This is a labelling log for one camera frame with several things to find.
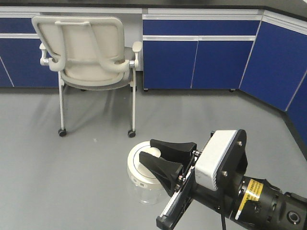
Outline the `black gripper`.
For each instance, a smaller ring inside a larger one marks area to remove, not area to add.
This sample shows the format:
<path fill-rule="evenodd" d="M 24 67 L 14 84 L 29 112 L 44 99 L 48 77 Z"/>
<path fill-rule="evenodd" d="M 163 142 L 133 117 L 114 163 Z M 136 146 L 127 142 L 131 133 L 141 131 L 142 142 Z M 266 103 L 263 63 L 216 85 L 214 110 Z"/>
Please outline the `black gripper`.
<path fill-rule="evenodd" d="M 189 165 L 193 151 L 197 149 L 194 142 L 173 143 L 156 139 L 150 140 L 151 147 L 160 150 L 156 157 L 148 152 L 139 154 L 140 163 L 145 166 L 160 182 L 166 193 L 172 197 L 163 212 L 156 218 L 156 225 L 162 230 L 175 228 L 193 200 L 216 211 L 221 216 L 222 229 L 226 228 L 225 219 L 231 218 L 238 199 L 242 181 L 248 165 L 245 147 L 247 134 L 237 130 L 217 172 L 218 190 L 212 191 L 196 183 L 195 164 L 201 155 L 195 153 L 193 164 L 185 171 L 184 182 L 175 192 L 178 177 Z"/>

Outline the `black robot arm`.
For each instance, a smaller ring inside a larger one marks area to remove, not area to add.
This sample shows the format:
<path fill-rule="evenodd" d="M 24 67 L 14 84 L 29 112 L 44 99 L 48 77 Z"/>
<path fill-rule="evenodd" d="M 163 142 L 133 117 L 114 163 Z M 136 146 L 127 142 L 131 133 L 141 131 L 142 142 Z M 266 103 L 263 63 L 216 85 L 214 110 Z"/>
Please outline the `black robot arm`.
<path fill-rule="evenodd" d="M 139 161 L 161 183 L 170 201 L 156 218 L 157 227 L 172 230 L 193 200 L 248 230 L 304 230 L 307 200 L 283 193 L 265 179 L 245 175 L 248 166 L 245 130 L 216 130 L 202 150 L 193 142 L 156 139 L 154 156 L 142 151 Z"/>

